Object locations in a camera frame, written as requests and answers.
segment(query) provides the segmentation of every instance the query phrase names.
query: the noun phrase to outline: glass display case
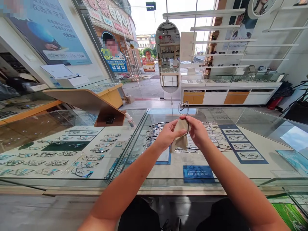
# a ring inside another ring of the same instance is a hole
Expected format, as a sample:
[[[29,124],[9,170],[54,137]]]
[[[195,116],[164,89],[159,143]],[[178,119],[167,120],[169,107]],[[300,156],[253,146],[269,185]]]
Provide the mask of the glass display case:
[[[43,106],[52,101],[55,101],[55,99],[44,94],[42,91],[2,100],[0,101],[0,121],[27,112],[39,106]]]
[[[127,112],[136,127],[126,120],[123,126],[94,127],[96,116],[82,110],[55,111],[0,127],[0,181],[74,190],[105,187],[168,121],[180,116],[178,108]],[[266,194],[308,186],[307,125],[243,107],[189,108],[187,113],[202,121],[217,148]],[[166,149],[143,184],[148,191],[180,187],[181,193],[186,187],[214,193],[213,186],[221,188],[189,135],[187,151]]]

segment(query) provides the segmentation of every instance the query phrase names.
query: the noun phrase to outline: wooden display stand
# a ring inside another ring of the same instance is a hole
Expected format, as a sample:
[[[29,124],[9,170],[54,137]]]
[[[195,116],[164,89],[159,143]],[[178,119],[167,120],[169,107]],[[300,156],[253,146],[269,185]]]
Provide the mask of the wooden display stand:
[[[126,111],[118,110],[88,89],[44,90],[43,93],[97,115],[94,127],[122,126],[124,124]],[[109,119],[113,119],[112,124],[106,123]]]

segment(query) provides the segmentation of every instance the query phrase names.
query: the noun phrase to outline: storefront banner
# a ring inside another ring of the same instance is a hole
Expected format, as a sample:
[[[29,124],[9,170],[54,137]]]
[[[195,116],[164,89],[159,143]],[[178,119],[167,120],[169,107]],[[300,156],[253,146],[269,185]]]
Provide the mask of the storefront banner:
[[[101,37],[101,52],[113,72],[128,72],[127,63],[120,51],[119,42],[109,32],[103,32]]]
[[[152,57],[150,59],[143,57],[141,60],[144,72],[155,72],[155,63]]]
[[[180,36],[179,35],[160,35],[159,38],[159,44],[165,44],[165,43],[179,43],[180,42]]]
[[[11,17],[47,65],[91,64],[58,0],[24,0],[24,15]]]
[[[241,0],[235,0],[233,9],[238,9],[240,2]],[[234,29],[234,30],[228,30],[225,40],[239,40],[239,39],[250,39],[251,38],[258,20],[251,19],[249,17],[248,6],[249,6],[249,0],[243,0],[241,4],[241,8],[244,8],[245,12],[237,17],[236,22],[235,22],[235,19],[236,19],[235,16],[230,18],[229,25],[234,25],[234,24],[240,25],[240,28]],[[230,53],[232,51],[244,51],[246,44],[247,42],[230,43],[228,50],[230,50]],[[227,50],[227,48],[228,48],[228,43],[224,43],[223,50]]]

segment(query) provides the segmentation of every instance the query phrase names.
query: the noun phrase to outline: signboard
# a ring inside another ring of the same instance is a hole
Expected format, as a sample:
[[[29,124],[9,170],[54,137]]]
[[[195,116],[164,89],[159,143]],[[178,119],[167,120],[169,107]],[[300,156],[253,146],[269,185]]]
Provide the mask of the signboard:
[[[24,0],[23,7],[23,18],[10,20],[47,65],[92,63],[58,0]]]
[[[103,32],[101,52],[113,72],[128,72],[127,63],[123,53],[120,51],[119,42],[109,32]]]

